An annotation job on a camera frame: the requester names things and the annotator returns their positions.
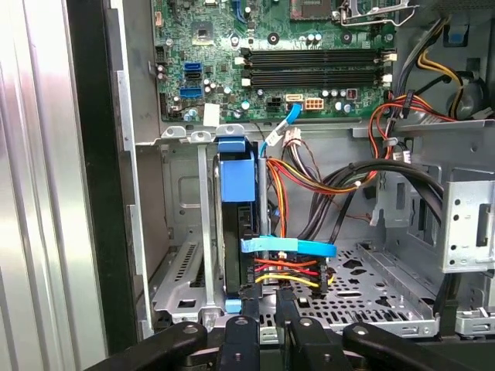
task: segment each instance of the blue plastic clip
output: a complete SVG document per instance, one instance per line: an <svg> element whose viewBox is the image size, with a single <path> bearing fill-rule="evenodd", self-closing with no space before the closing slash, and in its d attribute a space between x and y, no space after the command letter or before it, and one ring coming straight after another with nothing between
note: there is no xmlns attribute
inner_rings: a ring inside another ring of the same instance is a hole
<svg viewBox="0 0 495 371"><path fill-rule="evenodd" d="M298 240L297 238L278 238L259 236L251 240L241 240L243 253L256 251L288 251L297 254L314 255L317 257L335 257L337 248L331 243Z"/></svg>
<svg viewBox="0 0 495 371"><path fill-rule="evenodd" d="M241 313L242 301L240 299L226 299L225 311L229 315L236 315Z"/></svg>

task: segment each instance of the ram slot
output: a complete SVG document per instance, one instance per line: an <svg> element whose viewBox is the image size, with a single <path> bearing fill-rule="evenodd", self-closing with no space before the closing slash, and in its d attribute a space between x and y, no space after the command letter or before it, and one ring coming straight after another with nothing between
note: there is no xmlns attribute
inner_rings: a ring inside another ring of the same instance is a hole
<svg viewBox="0 0 495 371"><path fill-rule="evenodd" d="M335 66L375 66L379 53L374 50L274 50L244 54L247 67L253 70L287 68L328 68Z"/></svg>
<svg viewBox="0 0 495 371"><path fill-rule="evenodd" d="M372 87L379 78L372 71L282 71L252 72L251 86L260 88L278 87Z"/></svg>

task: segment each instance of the capacitor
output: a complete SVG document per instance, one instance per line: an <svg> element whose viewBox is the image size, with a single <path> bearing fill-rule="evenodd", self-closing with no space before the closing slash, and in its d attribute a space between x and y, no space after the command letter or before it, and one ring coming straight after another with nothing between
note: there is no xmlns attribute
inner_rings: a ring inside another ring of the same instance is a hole
<svg viewBox="0 0 495 371"><path fill-rule="evenodd" d="M232 36L230 38L230 44L232 44L232 46L239 45L239 38L237 36Z"/></svg>

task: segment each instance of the blue latch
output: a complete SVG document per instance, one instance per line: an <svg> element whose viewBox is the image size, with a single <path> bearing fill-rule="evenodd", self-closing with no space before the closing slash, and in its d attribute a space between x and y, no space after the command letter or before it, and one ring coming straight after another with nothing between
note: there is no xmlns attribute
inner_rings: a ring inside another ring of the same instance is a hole
<svg viewBox="0 0 495 371"><path fill-rule="evenodd" d="M225 300L225 311L229 315L238 315L241 313L242 301L240 299L226 299Z"/></svg>
<svg viewBox="0 0 495 371"><path fill-rule="evenodd" d="M244 153L246 152L245 137L222 137L218 139L219 153Z"/></svg>
<svg viewBox="0 0 495 371"><path fill-rule="evenodd" d="M249 203L256 198L254 153L244 160L220 161L222 202Z"/></svg>

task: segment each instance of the sata port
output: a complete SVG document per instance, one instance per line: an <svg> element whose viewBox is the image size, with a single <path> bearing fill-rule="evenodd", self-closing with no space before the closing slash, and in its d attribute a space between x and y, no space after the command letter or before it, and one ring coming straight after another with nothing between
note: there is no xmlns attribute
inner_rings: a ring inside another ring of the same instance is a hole
<svg viewBox="0 0 495 371"><path fill-rule="evenodd" d="M201 72L185 72L184 77L187 80L199 80L201 79Z"/></svg>
<svg viewBox="0 0 495 371"><path fill-rule="evenodd" d="M303 102L304 96L302 94L286 94L285 95L286 102Z"/></svg>

